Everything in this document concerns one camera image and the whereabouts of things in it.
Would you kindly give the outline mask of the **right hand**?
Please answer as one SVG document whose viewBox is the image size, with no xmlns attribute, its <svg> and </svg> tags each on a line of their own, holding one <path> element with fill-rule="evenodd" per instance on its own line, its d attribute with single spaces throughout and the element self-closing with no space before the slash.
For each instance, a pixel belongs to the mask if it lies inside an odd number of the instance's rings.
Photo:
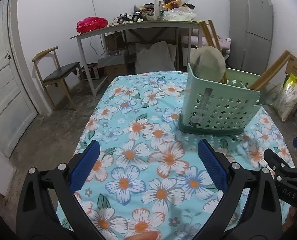
<svg viewBox="0 0 297 240">
<path fill-rule="evenodd" d="M 297 212 L 296 207 L 291 206 L 289 208 L 289 212 L 288 212 L 286 221 L 284 222 L 284 224 L 282 226 L 283 232 L 286 232 L 294 224 L 296 212 Z"/>
</svg>

